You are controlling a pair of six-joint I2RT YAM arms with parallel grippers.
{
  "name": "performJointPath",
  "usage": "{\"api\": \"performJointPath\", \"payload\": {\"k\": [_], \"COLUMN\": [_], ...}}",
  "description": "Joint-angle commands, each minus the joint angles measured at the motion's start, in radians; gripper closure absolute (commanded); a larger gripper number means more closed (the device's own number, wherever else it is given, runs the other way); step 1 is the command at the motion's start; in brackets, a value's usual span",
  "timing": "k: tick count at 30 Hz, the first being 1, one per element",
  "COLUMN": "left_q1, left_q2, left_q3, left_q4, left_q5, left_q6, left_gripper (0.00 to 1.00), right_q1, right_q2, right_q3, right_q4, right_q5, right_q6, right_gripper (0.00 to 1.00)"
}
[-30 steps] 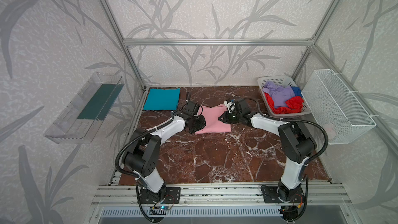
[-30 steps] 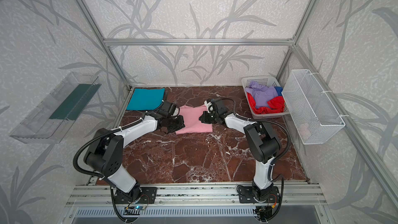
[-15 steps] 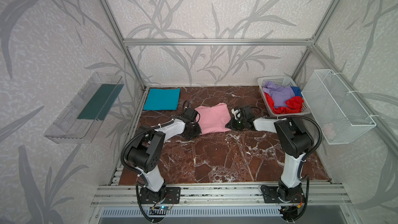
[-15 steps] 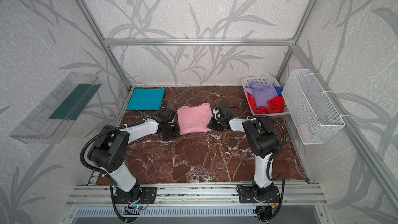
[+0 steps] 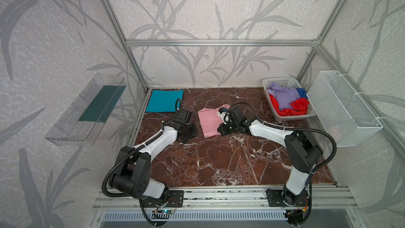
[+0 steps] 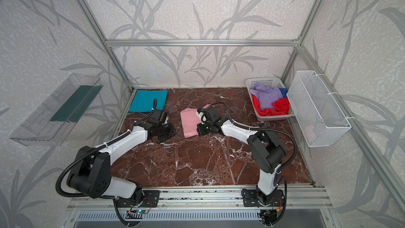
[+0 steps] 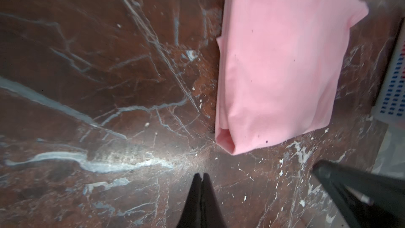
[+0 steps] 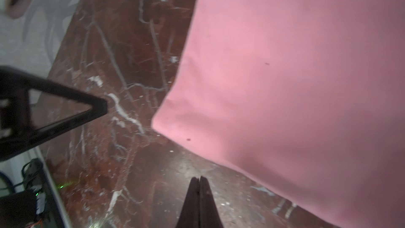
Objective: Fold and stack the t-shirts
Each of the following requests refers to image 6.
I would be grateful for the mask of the pink t-shirt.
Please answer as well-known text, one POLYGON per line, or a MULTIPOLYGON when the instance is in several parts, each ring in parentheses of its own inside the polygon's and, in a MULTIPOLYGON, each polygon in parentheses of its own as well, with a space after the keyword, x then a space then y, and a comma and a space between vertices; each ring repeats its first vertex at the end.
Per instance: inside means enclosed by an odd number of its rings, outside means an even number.
POLYGON ((198 135, 197 125, 201 124, 197 116, 197 109, 186 108, 180 112, 181 125, 185 138, 191 138, 198 135))

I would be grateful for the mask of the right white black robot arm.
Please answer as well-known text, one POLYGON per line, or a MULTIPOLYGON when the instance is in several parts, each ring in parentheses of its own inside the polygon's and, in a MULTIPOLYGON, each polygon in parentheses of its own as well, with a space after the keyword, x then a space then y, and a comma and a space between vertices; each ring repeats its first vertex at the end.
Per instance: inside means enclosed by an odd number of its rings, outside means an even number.
POLYGON ((269 205, 277 190, 278 175, 286 156, 286 151, 275 132, 253 129, 230 118, 222 118, 212 106, 198 109, 197 115, 200 119, 197 125, 199 136, 221 134, 249 146, 252 158, 260 168, 256 197, 261 205, 269 205))

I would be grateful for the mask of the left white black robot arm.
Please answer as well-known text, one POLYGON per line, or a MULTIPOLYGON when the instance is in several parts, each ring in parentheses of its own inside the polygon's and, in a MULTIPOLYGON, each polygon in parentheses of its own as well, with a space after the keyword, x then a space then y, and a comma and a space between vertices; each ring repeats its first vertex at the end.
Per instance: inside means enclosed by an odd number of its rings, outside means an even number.
POLYGON ((66 197, 119 197, 139 201, 142 187, 134 182, 112 176, 112 165, 124 154, 153 138, 158 143, 175 135, 167 121, 167 112, 153 109, 143 120, 118 137, 97 147, 82 147, 72 164, 58 178, 55 186, 66 197))

